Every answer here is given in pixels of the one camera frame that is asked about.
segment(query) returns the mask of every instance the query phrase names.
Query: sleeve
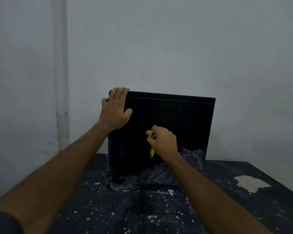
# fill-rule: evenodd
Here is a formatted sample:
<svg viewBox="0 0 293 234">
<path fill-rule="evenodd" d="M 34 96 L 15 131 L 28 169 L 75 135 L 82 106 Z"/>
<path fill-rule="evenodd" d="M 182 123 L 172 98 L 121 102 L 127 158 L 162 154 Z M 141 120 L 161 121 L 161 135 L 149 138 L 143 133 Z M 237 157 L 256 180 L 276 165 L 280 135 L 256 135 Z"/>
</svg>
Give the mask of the sleeve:
<svg viewBox="0 0 293 234">
<path fill-rule="evenodd" d="M 24 231 L 13 215 L 0 211 L 0 234 L 24 234 Z"/>
</svg>

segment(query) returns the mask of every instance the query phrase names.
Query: right hand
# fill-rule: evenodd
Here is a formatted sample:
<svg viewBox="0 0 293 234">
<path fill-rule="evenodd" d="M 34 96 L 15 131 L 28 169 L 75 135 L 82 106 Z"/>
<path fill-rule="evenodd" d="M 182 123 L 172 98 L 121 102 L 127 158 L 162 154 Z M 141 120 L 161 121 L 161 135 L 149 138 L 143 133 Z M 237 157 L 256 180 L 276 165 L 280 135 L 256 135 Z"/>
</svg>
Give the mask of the right hand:
<svg viewBox="0 0 293 234">
<path fill-rule="evenodd" d="M 168 129 L 160 126 L 152 126 L 152 131 L 155 132 L 156 138 L 150 136 L 146 139 L 155 152 L 168 164 L 181 158 L 178 153 L 176 136 Z"/>
</svg>

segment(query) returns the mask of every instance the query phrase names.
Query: forearm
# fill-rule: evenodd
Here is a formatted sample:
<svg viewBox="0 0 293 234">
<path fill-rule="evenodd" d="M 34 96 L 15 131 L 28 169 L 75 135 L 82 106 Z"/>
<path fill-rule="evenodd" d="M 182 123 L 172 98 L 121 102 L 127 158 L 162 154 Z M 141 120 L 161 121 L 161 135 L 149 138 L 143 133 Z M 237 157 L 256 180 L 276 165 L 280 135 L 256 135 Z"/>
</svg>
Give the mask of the forearm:
<svg viewBox="0 0 293 234">
<path fill-rule="evenodd" d="M 271 233 L 181 156 L 169 164 L 210 233 Z"/>
<path fill-rule="evenodd" d="M 45 233 L 108 133 L 96 124 L 3 196 L 0 211 L 14 215 L 26 234 Z"/>
</svg>

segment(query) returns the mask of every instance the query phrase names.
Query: white wall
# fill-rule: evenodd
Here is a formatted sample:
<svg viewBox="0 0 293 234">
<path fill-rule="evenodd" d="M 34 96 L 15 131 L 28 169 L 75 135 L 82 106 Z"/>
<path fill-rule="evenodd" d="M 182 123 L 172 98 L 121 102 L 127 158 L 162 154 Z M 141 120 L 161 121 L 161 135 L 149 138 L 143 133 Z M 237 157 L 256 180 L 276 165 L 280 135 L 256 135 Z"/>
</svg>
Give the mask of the white wall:
<svg viewBox="0 0 293 234">
<path fill-rule="evenodd" d="M 0 0 L 0 195 L 58 152 L 51 0 Z"/>
<path fill-rule="evenodd" d="M 71 141 L 125 86 L 215 97 L 207 158 L 293 165 L 293 0 L 68 0 L 68 45 Z"/>
</svg>

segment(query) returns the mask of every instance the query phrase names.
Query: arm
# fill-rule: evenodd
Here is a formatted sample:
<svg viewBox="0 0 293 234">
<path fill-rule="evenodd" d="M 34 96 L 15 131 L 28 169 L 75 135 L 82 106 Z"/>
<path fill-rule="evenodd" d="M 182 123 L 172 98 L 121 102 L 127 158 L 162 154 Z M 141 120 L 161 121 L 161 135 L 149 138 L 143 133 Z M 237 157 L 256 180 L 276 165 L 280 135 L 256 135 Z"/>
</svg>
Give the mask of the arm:
<svg viewBox="0 0 293 234">
<path fill-rule="evenodd" d="M 0 211 L 16 217 L 26 234 L 47 231 L 104 139 L 128 122 L 133 112 L 124 112 L 128 91 L 114 88 L 108 100 L 102 99 L 99 122 L 92 129 L 0 198 Z"/>
<path fill-rule="evenodd" d="M 153 126 L 147 141 L 170 166 L 197 215 L 210 233 L 271 233 L 241 205 L 188 164 L 178 153 L 176 136 Z"/>
</svg>

